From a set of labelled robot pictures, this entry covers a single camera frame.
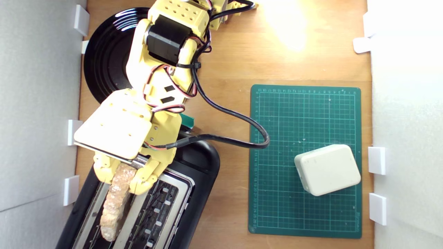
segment green component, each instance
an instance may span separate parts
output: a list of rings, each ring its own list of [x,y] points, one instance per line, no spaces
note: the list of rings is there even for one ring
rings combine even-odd
[[[250,151],[249,231],[361,238],[361,182],[316,197],[303,189],[294,164],[298,154],[347,144],[361,173],[360,89],[254,85],[251,116],[271,143]],[[263,140],[255,129],[250,139]]]
[[[180,116],[182,116],[182,125],[192,130],[194,128],[194,118],[182,113],[180,113]]]

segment yellow plastic part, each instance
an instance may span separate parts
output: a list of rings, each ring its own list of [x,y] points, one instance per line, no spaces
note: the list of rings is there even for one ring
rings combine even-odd
[[[214,12],[213,15],[220,13],[222,11],[225,10],[229,10],[229,5],[231,5],[232,3],[228,4],[228,0],[213,0],[212,1],[212,5],[214,7]],[[215,19],[213,21],[211,21],[209,28],[212,30],[218,30],[218,28],[220,27],[220,24],[224,21],[223,17],[222,18],[218,18]]]
[[[98,180],[107,184],[111,184],[120,161],[110,158],[103,153],[95,152],[94,156],[94,172]]]
[[[236,1],[233,1],[231,3],[228,4],[228,1],[226,0],[214,0],[212,1],[213,6],[214,6],[214,14],[215,13],[220,13],[221,11],[224,10],[230,10],[230,9],[236,9],[236,8],[241,8],[246,6],[246,4],[241,4],[238,3]],[[241,13],[237,13],[234,14],[234,16],[239,16],[241,15]],[[218,19],[215,19],[213,21],[211,21],[209,28],[213,29],[213,30],[218,30],[218,28],[220,27],[221,23],[224,23],[228,20],[229,16],[224,16]]]
[[[180,0],[157,0],[149,9],[148,19],[155,23],[159,15],[190,27],[198,37],[203,37],[209,22],[207,10]]]
[[[213,0],[212,3],[215,13],[236,8],[235,4],[228,5],[227,0]],[[153,115],[147,101],[162,105],[162,99],[173,97],[174,100],[167,103],[172,105],[182,104],[185,100],[179,91],[165,90],[172,83],[163,69],[157,70],[149,84],[146,84],[151,69],[162,62],[149,55],[144,40],[145,32],[159,15],[163,15],[190,27],[195,35],[202,38],[209,17],[205,9],[208,8],[206,1],[202,0],[200,4],[180,0],[155,2],[149,10],[148,18],[141,20],[135,29],[126,66],[132,89],[113,92],[75,133],[74,139],[77,142],[91,146],[96,151],[94,171],[100,181],[111,183],[120,164],[119,160],[110,158],[100,150],[128,160],[138,154],[150,156],[130,182],[129,192],[136,195],[148,191],[172,163],[176,148],[154,150],[142,147],[144,142],[153,146],[175,142],[182,122],[181,116],[176,113],[160,111]],[[210,28],[217,29],[220,22],[215,20],[215,26],[211,23]],[[196,41],[188,39],[180,50],[179,63],[190,64],[196,49]],[[182,90],[189,90],[192,83],[190,69],[175,68],[171,78]]]
[[[165,111],[156,113],[152,120],[153,128],[146,137],[146,142],[154,146],[175,142],[181,123],[180,115],[172,116]],[[140,154],[151,157],[144,168],[137,170],[129,186],[129,192],[139,195],[148,191],[166,167],[172,163],[176,151],[177,148],[158,151],[151,148],[141,148]]]
[[[125,159],[137,156],[151,128],[152,112],[136,91],[111,93],[76,131],[74,139]]]

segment yellow robotic arm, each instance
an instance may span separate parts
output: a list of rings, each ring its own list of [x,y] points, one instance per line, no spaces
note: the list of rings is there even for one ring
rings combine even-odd
[[[207,31],[226,21],[226,10],[244,8],[229,0],[157,0],[134,33],[126,74],[131,89],[110,94],[74,135],[76,144],[95,151],[97,178],[111,184],[101,231],[118,235],[129,193],[148,191],[172,163],[179,113],[196,94],[194,55],[207,43]]]

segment wooden surface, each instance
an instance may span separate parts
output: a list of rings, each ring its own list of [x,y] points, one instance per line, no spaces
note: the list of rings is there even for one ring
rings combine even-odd
[[[327,239],[250,234],[247,230],[248,150],[214,143],[221,168],[190,248],[372,249],[373,222],[368,193],[366,147],[372,143],[369,54],[357,55],[352,39],[363,35],[366,2],[356,0],[266,0],[257,10],[233,17],[212,33],[213,52],[201,57],[199,78],[215,102],[249,113],[253,84],[353,86],[361,88],[363,133],[363,237]],[[152,0],[88,0],[89,35],[112,14],[150,7]],[[80,119],[98,107],[82,79]],[[246,123],[209,107],[200,97],[187,102],[186,114],[205,133],[249,139]],[[79,148],[76,173],[83,184],[93,154]]]

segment white bracket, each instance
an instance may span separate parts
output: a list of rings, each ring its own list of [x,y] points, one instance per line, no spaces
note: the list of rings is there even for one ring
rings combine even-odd
[[[369,172],[386,175],[386,158],[384,147],[368,147]]]
[[[78,175],[65,178],[63,206],[67,206],[71,203],[74,203],[77,200],[79,186],[80,186],[80,177]]]
[[[382,226],[386,225],[386,197],[369,193],[369,218]]]
[[[354,51],[357,54],[365,53],[371,51],[371,39],[378,30],[377,17],[372,14],[372,12],[366,12],[363,15],[363,30],[365,33],[364,37],[354,38]]]
[[[89,32],[89,13],[79,4],[75,7],[74,28],[83,36]]]
[[[80,120],[68,120],[68,146],[74,145],[74,133],[82,124],[83,121]]]
[[[89,44],[89,40],[82,41],[82,54],[86,53],[86,48],[87,48],[88,44]]]

